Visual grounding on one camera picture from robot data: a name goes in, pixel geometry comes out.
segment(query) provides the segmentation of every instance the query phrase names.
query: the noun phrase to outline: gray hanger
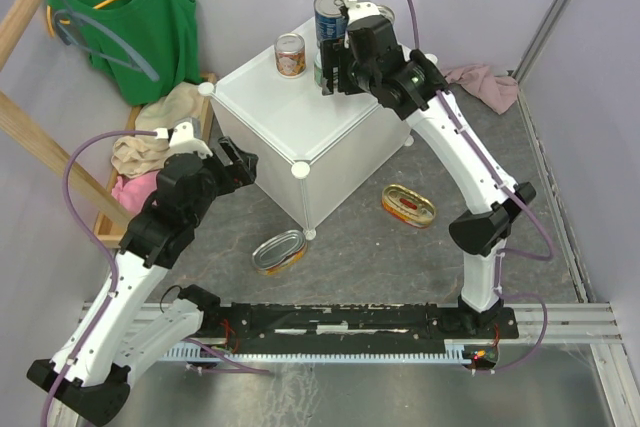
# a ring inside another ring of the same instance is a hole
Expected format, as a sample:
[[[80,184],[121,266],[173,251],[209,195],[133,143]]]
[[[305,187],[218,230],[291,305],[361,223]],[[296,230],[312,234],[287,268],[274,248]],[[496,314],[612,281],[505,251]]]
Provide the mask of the gray hanger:
[[[136,72],[142,72],[146,74],[147,77],[149,77],[149,79],[151,79],[152,82],[157,82],[158,80],[160,80],[160,75],[158,74],[158,72],[156,72],[156,70],[153,67],[151,67],[149,62],[147,62],[145,58],[142,57],[142,55],[140,55],[133,47],[131,47],[131,45],[125,42],[122,39],[122,37],[120,37],[118,34],[113,32],[111,29],[102,25],[97,20],[92,19],[91,17],[88,17],[84,14],[81,14],[73,10],[69,5],[69,3],[67,2],[67,0],[61,0],[61,1],[64,4],[65,8],[58,10],[53,15],[53,29],[56,31],[56,33],[58,34],[60,39],[62,39],[62,42],[65,43],[65,45],[73,44],[79,49],[89,52],[92,55],[97,55],[99,57],[102,57],[103,59],[108,60],[109,62],[114,62],[124,67],[128,67],[132,70],[135,70]],[[117,59],[115,57],[104,54],[102,52],[97,52],[91,49],[90,47],[88,47],[87,45],[85,45],[83,42],[79,42],[75,38],[74,34],[69,29],[67,29],[67,27],[64,24],[60,22],[60,20],[62,20],[63,17],[66,20],[71,21],[71,24],[77,27],[80,27],[82,25],[90,25],[98,29],[100,32],[102,32],[104,35],[106,35],[111,40],[113,40],[116,44],[122,47],[122,49],[126,52],[128,56],[128,61]]]

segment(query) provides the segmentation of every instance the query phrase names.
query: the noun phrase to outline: white table top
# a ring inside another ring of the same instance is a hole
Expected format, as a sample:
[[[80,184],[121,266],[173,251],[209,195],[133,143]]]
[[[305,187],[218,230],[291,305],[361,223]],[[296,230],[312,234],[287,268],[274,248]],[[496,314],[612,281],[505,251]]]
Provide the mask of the white table top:
[[[313,161],[377,107],[369,94],[323,96],[314,82],[314,20],[294,32],[306,44],[307,68],[287,79],[276,70],[273,46],[220,80],[216,99],[288,160]]]

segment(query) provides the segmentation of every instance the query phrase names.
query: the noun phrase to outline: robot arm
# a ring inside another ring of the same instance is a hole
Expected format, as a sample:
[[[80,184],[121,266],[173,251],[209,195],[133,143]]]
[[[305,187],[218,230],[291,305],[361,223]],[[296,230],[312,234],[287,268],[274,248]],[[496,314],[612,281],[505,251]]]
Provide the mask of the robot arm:
[[[55,397],[96,426],[105,425],[124,405],[141,375],[166,351],[195,333],[220,299],[197,286],[184,289],[162,316],[125,339],[151,291],[193,241],[195,228],[217,196],[252,184],[257,157],[242,152],[228,138],[220,145],[232,161],[225,166],[198,140],[199,124],[187,119],[167,137],[172,156],[157,176],[157,190],[127,227],[118,265],[118,290],[110,294],[109,276],[92,307],[66,344],[51,359],[37,360],[27,377],[45,391],[69,364]],[[107,295],[109,308],[82,349],[69,360],[78,339],[89,328]]]
[[[531,202],[531,184],[517,184],[504,172],[473,132],[436,66],[419,50],[405,58],[391,22],[371,2],[345,0],[346,38],[321,45],[323,93],[369,92],[391,108],[431,146],[462,191],[468,210],[449,227],[464,252],[464,287],[460,306],[470,322],[480,325],[495,316],[502,301],[495,293],[495,257],[504,247],[520,209],[504,193],[506,187]],[[462,131],[501,174],[496,185],[487,167]]]

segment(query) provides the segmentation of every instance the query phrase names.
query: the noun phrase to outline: blue can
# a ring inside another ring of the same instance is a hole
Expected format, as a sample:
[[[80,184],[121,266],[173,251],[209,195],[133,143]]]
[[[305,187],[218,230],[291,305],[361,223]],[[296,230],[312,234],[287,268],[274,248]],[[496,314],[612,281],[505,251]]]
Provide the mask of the blue can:
[[[323,40],[341,39],[347,31],[347,19],[340,13],[344,0],[314,0],[316,12],[316,38],[318,45]]]

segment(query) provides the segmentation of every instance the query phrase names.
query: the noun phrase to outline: gray floor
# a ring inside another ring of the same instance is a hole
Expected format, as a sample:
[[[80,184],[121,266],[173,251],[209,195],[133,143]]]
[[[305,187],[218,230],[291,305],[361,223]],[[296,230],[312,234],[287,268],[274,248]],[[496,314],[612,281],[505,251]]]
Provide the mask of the gray floor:
[[[462,89],[454,87],[454,92],[496,160],[518,181],[534,184],[538,197],[533,210],[557,239],[519,106],[498,116]],[[386,213],[380,194],[390,183],[429,198],[438,209],[436,222],[429,229],[416,230]],[[257,186],[217,199],[195,242],[150,299],[159,300],[172,284],[197,283],[225,302],[454,301],[462,288],[462,253],[449,238],[448,225],[464,210],[451,176],[416,138],[413,146],[396,153],[318,227],[318,237],[301,261],[276,276],[256,273],[251,253],[297,224]],[[509,245],[545,251],[525,217],[515,224]],[[532,291],[548,302],[576,301],[562,257],[544,264],[512,256],[504,266],[507,293]]]
[[[545,347],[516,370],[476,377],[424,364],[265,364],[274,375],[199,377],[160,362],[109,427],[613,427],[590,352]]]

